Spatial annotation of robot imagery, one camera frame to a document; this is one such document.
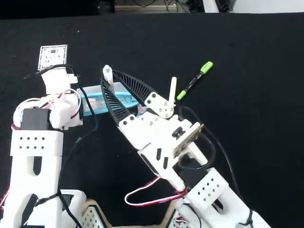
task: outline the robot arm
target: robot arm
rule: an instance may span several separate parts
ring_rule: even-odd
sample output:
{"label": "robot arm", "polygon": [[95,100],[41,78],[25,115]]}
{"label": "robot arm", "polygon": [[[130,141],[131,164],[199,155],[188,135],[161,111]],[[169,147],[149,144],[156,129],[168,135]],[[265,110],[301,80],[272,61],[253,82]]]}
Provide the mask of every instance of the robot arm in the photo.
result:
{"label": "robot arm", "polygon": [[113,77],[148,109],[140,116],[129,113],[102,79],[102,92],[109,112],[119,130],[138,149],[138,154],[156,176],[166,179],[177,191],[190,188],[177,202],[176,208],[190,224],[196,224],[193,227],[200,227],[200,224],[210,228],[270,227],[245,205],[215,168],[206,169],[207,174],[194,186],[187,186],[175,171],[174,167],[185,156],[201,165],[208,162],[194,142],[203,124],[192,124],[187,119],[180,121],[177,115],[173,115],[172,98],[166,100],[140,80],[116,71],[113,71]]}

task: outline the wire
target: wire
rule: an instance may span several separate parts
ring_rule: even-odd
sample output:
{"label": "wire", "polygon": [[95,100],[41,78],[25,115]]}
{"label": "wire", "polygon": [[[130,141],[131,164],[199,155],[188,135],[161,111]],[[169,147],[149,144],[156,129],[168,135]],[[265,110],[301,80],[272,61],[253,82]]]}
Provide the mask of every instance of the wire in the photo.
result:
{"label": "wire", "polygon": [[133,0],[134,4],[137,5],[137,6],[140,6],[140,7],[147,7],[147,6],[150,6],[152,5],[154,2],[156,2],[157,0],[152,0],[152,2],[150,2],[149,4],[147,5],[141,5],[141,4],[138,4],[136,0]]}
{"label": "wire", "polygon": [[145,202],[145,203],[130,203],[128,202],[128,197],[131,196],[132,194],[138,192],[138,191],[141,191],[143,189],[147,189],[148,187],[152,186],[153,184],[155,184],[158,180],[160,179],[160,177],[157,177],[155,178],[154,180],[152,180],[151,182],[147,183],[146,185],[134,190],[134,191],[131,191],[130,193],[126,194],[126,196],[124,197],[124,201],[126,204],[128,205],[131,205],[131,206],[134,206],[134,207],[146,207],[146,206],[150,206],[150,205],[153,205],[153,204],[159,204],[159,203],[164,203],[164,202],[167,202],[167,201],[172,201],[172,200],[176,200],[176,199],[179,199],[181,197],[183,197],[186,193],[187,193],[187,188],[185,188],[184,191],[182,192],[177,192],[179,193],[178,195],[175,195],[175,196],[169,196],[169,197],[165,197],[165,198],[162,198],[162,199],[156,199],[156,200],[153,200],[153,201],[149,201],[149,202]]}
{"label": "wire", "polygon": [[168,5],[166,4],[166,0],[164,0],[164,4],[165,4],[165,6],[166,6],[166,11],[169,11],[169,6],[170,6],[170,4],[173,2],[173,0],[171,0],[169,3],[168,3]]}
{"label": "wire", "polygon": [[196,211],[194,210],[194,208],[193,208],[190,204],[188,204],[188,203],[184,203],[183,205],[188,206],[188,207],[193,211],[193,213],[198,217],[198,219],[199,219],[199,228],[201,228],[201,220],[200,220],[200,217],[199,217],[199,215],[196,213]]}
{"label": "wire", "polygon": [[205,170],[205,169],[208,169],[212,166],[212,164],[215,160],[215,157],[216,157],[215,146],[214,146],[213,142],[206,135],[204,135],[203,133],[200,133],[199,135],[202,139],[204,139],[209,144],[209,147],[211,149],[210,158],[208,159],[207,163],[205,163],[205,164],[203,164],[199,167],[184,166],[184,165],[182,165],[181,160],[179,160],[178,161],[178,166],[180,166],[182,169],[189,169],[189,170],[201,170],[201,169],[203,169],[203,170]]}
{"label": "wire", "polygon": [[5,199],[7,198],[8,194],[10,192],[10,187],[8,187],[8,189],[6,190],[5,194],[2,196],[1,200],[0,200],[0,207],[2,206],[2,204],[4,203]]}
{"label": "wire", "polygon": [[176,3],[178,3],[178,4],[182,7],[182,9],[185,11],[185,13],[187,13],[187,11],[185,10],[185,8],[183,7],[183,5],[184,5],[184,6],[186,5],[184,2],[181,2],[181,1],[179,1],[179,0],[176,0]]}
{"label": "wire", "polygon": [[[180,108],[179,108],[181,118],[183,118],[182,109],[185,109],[185,110],[189,111],[189,112],[196,118],[196,120],[197,120],[198,122],[202,123],[202,121],[201,121],[200,118],[196,115],[196,113],[195,113],[192,109],[190,109],[189,107],[186,107],[186,106],[180,106]],[[238,197],[239,197],[242,201],[244,201],[244,200],[243,200],[243,197],[242,197],[242,195],[241,195],[241,192],[240,192],[240,190],[239,190],[238,182],[237,182],[237,179],[236,179],[236,177],[235,177],[235,174],[234,174],[234,171],[233,171],[231,162],[230,162],[230,160],[229,160],[229,157],[228,157],[228,155],[227,155],[227,153],[226,153],[224,147],[222,146],[222,144],[220,143],[220,141],[217,139],[217,137],[215,137],[215,135],[214,135],[206,126],[204,126],[204,128],[205,128],[206,132],[207,132],[207,133],[208,133],[208,134],[217,142],[218,147],[220,148],[220,150],[221,150],[222,153],[224,154],[225,159],[226,159],[227,164],[228,164],[228,167],[229,167],[229,169],[230,169],[230,174],[231,174],[231,177],[232,177],[232,182],[233,182],[235,191],[236,191]]]}

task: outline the black mat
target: black mat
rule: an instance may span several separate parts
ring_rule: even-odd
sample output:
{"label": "black mat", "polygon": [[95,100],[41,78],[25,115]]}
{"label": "black mat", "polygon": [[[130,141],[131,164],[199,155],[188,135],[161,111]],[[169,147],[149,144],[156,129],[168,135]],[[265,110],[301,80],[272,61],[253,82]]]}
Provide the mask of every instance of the black mat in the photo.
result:
{"label": "black mat", "polygon": [[[10,124],[19,102],[43,96],[35,72],[42,45],[68,44],[68,63],[86,86],[99,67],[138,77],[168,96],[203,62],[214,68],[182,101],[222,141],[248,206],[273,227],[303,224],[304,14],[134,15],[0,21],[0,192],[10,177]],[[124,195],[153,178],[109,115],[67,165],[62,188],[96,199],[113,225],[159,223],[167,205],[132,208]],[[64,153],[92,125],[65,134]],[[217,169],[230,181],[218,155]],[[158,183],[138,199],[172,194]]]}

